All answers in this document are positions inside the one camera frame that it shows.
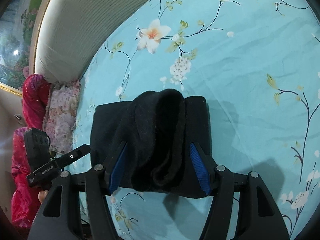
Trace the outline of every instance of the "pink floral pillow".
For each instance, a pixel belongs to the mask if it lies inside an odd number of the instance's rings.
[[[43,130],[50,137],[50,150],[54,152],[65,154],[72,150],[79,91],[79,80],[67,84],[53,84],[51,87]]]

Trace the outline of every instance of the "black fabric pad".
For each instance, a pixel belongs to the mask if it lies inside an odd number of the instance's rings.
[[[103,163],[128,143],[120,187],[169,192],[190,198],[205,193],[189,155],[191,142],[210,154],[206,101],[172,89],[147,91],[133,101],[98,106],[91,131],[91,164]]]

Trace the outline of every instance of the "blue bedsheet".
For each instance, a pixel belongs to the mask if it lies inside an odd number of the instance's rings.
[[[204,96],[214,159],[262,176],[293,239],[320,196],[319,39],[305,0],[150,0],[105,41],[82,78],[74,147],[90,143],[100,104],[164,88]],[[87,156],[69,170],[89,168]],[[212,200],[129,189],[107,199],[126,240],[196,240]]]

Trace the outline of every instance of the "human hand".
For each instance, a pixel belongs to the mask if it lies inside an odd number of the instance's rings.
[[[40,201],[40,203],[42,204],[42,202],[44,201],[45,197],[47,196],[47,194],[49,193],[48,190],[44,190],[44,191],[40,191],[38,194],[38,199]]]

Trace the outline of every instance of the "red blanket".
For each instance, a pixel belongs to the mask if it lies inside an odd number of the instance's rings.
[[[29,76],[24,82],[22,108],[29,128],[42,130],[50,85],[41,75],[36,74]],[[38,200],[40,189],[30,188],[26,179],[26,176],[30,173],[30,167],[23,135],[27,130],[27,127],[15,130],[12,155],[12,177],[17,187],[11,200],[12,224],[24,237],[28,235],[33,219],[40,207]]]

